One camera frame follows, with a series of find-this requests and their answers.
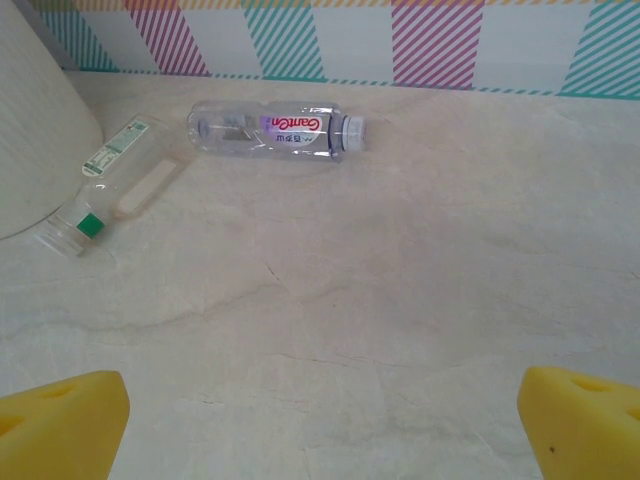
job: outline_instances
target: bottle label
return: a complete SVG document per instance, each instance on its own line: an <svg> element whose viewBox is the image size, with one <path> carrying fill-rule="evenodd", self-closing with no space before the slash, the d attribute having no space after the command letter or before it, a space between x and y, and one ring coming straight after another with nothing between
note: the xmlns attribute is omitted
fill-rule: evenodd
<svg viewBox="0 0 640 480"><path fill-rule="evenodd" d="M322 134L322 117L260 117L260 127L277 143L288 147L312 144Z"/></svg>
<svg viewBox="0 0 640 480"><path fill-rule="evenodd" d="M148 128L149 125L140 120L131 122L85 162L82 173L87 177L102 175Z"/></svg>

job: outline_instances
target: table surface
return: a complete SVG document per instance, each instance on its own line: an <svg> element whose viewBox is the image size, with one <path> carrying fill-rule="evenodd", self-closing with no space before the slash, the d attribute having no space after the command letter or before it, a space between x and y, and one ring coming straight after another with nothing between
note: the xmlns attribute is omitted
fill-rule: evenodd
<svg viewBox="0 0 640 480"><path fill-rule="evenodd" d="M0 242L0 395L120 371L112 480L540 478L528 366L640 384L640 103L71 79L107 136L206 98L370 120L340 164L197 156L83 258Z"/></svg>

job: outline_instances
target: wall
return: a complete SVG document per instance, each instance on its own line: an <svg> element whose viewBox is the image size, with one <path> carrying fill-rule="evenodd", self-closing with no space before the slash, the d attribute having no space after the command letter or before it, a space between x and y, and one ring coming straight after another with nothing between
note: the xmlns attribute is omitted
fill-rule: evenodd
<svg viewBox="0 0 640 480"><path fill-rule="evenodd" d="M640 98L631 1L15 2L68 69Z"/></svg>

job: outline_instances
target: bottle cap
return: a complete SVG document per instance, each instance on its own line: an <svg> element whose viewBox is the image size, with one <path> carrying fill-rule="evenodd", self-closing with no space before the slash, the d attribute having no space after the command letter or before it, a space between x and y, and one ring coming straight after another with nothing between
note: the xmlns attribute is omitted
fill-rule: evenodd
<svg viewBox="0 0 640 480"><path fill-rule="evenodd" d="M45 220L38 228L36 238L43 245L64 257L80 255L87 243L91 241L81 231L62 222L55 215Z"/></svg>
<svg viewBox="0 0 640 480"><path fill-rule="evenodd" d="M364 117L345 117L342 122L342 149L345 152L364 150L366 130Z"/></svg>

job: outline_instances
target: pink diagonal stripes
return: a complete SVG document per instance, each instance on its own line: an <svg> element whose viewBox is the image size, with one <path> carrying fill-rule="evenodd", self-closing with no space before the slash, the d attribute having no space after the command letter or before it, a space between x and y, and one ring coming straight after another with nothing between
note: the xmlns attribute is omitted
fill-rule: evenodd
<svg viewBox="0 0 640 480"><path fill-rule="evenodd" d="M471 88L484 2L443 6L394 2L393 76L396 84Z"/></svg>
<svg viewBox="0 0 640 480"><path fill-rule="evenodd" d="M124 0L132 20L162 73L209 75L182 15L178 0L156 0L147 8L140 0Z"/></svg>

